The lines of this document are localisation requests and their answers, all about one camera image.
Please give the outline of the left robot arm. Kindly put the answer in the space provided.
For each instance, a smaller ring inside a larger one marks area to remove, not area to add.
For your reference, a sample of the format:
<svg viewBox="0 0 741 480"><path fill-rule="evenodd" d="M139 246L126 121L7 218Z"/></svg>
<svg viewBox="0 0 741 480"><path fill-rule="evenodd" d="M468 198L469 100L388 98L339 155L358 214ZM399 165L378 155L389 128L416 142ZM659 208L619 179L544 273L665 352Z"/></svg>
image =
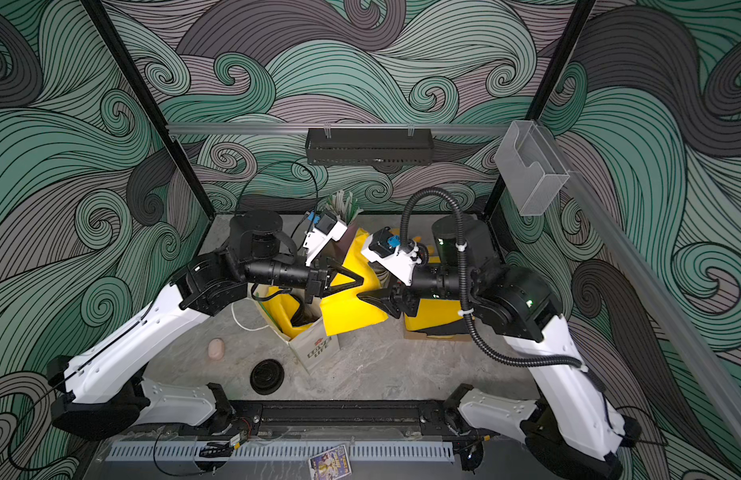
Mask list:
<svg viewBox="0 0 741 480"><path fill-rule="evenodd" d="M280 215L252 210L234 216L222 246L180 268L142 312L88 351L52 360L48 381L60 394L50 408L52 426L88 441L144 424L226 431L234 407L222 386L154 382L144 375L146 366L176 338L247 298L253 285L300 289L306 300L362 286L362 276L332 259L316 259L342 239L346 224L330 213L308 219L306 254L300 256Z"/></svg>

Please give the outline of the white paper bag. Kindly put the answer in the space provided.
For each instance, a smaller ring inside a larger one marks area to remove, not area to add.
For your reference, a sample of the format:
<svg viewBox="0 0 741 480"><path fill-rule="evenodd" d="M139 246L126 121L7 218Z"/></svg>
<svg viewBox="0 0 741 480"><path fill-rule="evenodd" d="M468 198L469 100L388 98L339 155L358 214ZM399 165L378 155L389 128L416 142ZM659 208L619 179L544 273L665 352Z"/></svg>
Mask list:
<svg viewBox="0 0 741 480"><path fill-rule="evenodd" d="M312 302L306 302L306 300L304 300L304 291L302 290L296 290L292 293L302 297L304 303L308 305L310 311L312 311L314 316L316 316L316 321L312 326L310 326L310 328L308 328L308 330L306 330L306 332L302 332L294 339L288 339L288 337L284 336L284 334L280 332L280 329L276 327L274 321L270 319L266 310L264 310L264 302L266 301L266 298L264 298L262 292L266 291L267 287L268 285L258 286L254 290L252 298L248 300L248 302L252 303L252 305L256 307L256 311L260 314L260 318L264 320L262 326L248 326L242 323L242 320L238 318L236 311L234 311L234 305L230 306L232 319L234 319L234 323L236 323L240 329L250 333L272 331L272 333L276 335L276 338L292 351L292 354L294 354L298 363L300 363L302 368L304 368L308 373L312 373L314 368L332 359L336 354L338 354L338 352L340 352L340 342L338 342L338 337L336 337L336 335L328 336L326 330L324 330L322 312L320 312L320 301L312 300Z"/></svg>

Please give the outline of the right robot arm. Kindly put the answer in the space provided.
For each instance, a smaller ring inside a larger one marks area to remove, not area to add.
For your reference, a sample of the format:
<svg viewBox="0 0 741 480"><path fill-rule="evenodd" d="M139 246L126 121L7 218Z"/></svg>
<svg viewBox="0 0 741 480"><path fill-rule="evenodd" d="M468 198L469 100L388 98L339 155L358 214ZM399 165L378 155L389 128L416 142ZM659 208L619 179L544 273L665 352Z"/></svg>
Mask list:
<svg viewBox="0 0 741 480"><path fill-rule="evenodd" d="M486 431L526 445L532 456L564 479L617 479L619 451L635 446L642 430L610 404L606 385L582 358L561 302L533 270L506 264L490 229L468 218L456 198L429 187L415 200L444 200L451 214L432 228L439 259L412 240L415 202L404 208L400 230L368 236L362 256L390 273L389 284L362 301L390 316L414 316L423 300L454 300L474 344L506 366L528 369L540 396L512 400L461 385L446 401L446 416L460 433Z"/></svg>

